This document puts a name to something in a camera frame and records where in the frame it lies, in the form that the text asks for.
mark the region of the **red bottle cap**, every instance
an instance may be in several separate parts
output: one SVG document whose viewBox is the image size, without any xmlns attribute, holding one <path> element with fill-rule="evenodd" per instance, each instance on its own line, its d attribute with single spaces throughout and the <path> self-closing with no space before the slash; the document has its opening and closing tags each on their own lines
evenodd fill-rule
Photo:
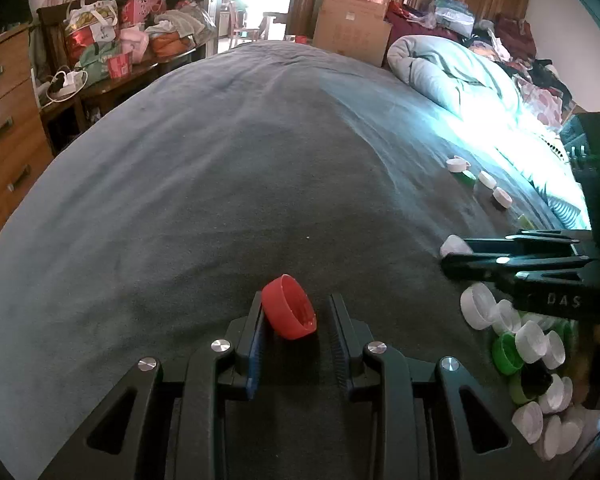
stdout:
<svg viewBox="0 0 600 480">
<path fill-rule="evenodd" d="M 273 330 L 285 339 L 304 337 L 317 328 L 309 298 L 288 274 L 267 283 L 262 289 L 262 309 Z"/>
</svg>

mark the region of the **gray bed sheet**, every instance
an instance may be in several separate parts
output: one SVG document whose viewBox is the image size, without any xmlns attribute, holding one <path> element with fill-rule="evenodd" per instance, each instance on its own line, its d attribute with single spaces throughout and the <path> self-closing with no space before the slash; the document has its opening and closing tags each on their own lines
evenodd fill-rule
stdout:
<svg viewBox="0 0 600 480">
<path fill-rule="evenodd" d="M 0 234 L 0 459 L 36 478 L 138 358 L 224 334 L 284 272 L 312 298 L 319 338 L 278 342 L 256 399 L 230 407 L 231 478 L 364 478 L 368 407 L 339 397 L 330 292 L 377 338 L 432 362 L 454 355 L 510 403 L 493 335 L 462 319 L 466 284 L 442 275 L 438 249 L 449 234 L 510 234 L 522 213 L 560 224 L 456 126 L 388 71 L 282 42 L 182 67 L 107 114 Z M 491 173 L 513 208 L 450 174 L 453 155 Z"/>
</svg>

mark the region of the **wooden dresser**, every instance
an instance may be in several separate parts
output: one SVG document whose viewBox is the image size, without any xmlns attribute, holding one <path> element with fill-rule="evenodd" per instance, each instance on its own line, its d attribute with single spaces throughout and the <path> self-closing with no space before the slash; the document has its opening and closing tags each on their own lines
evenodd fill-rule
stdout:
<svg viewBox="0 0 600 480">
<path fill-rule="evenodd" d="M 0 230 L 53 155 L 40 121 L 26 25 L 0 36 Z"/>
</svg>

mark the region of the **white comforter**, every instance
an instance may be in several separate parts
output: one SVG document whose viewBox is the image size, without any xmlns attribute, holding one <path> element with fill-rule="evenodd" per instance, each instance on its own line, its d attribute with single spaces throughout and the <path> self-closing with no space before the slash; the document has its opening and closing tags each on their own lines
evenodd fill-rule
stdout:
<svg viewBox="0 0 600 480">
<path fill-rule="evenodd" d="M 394 74 L 450 111 L 535 187 L 567 229 L 590 229 L 582 190 L 559 139 L 523 107 L 494 62 L 435 36 L 403 36 L 387 53 Z"/>
</svg>

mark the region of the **metal screw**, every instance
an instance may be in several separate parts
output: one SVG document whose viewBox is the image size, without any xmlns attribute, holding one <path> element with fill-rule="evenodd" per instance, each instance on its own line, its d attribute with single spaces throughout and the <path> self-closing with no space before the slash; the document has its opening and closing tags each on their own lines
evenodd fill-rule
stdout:
<svg viewBox="0 0 600 480">
<path fill-rule="evenodd" d="M 231 348 L 231 343 L 226 339 L 216 339 L 211 343 L 211 349 L 214 352 L 226 352 L 229 348 Z"/>
<path fill-rule="evenodd" d="M 455 357 L 443 357 L 440 360 L 440 366 L 450 372 L 455 372 L 460 367 L 460 361 Z"/>
<path fill-rule="evenodd" d="M 157 367 L 158 361 L 156 361 L 153 357 L 143 357 L 138 361 L 138 368 L 140 368 L 143 372 L 149 372 Z"/>
<path fill-rule="evenodd" d="M 382 341 L 372 341 L 366 348 L 372 354 L 384 354 L 386 352 L 386 345 Z"/>
</svg>

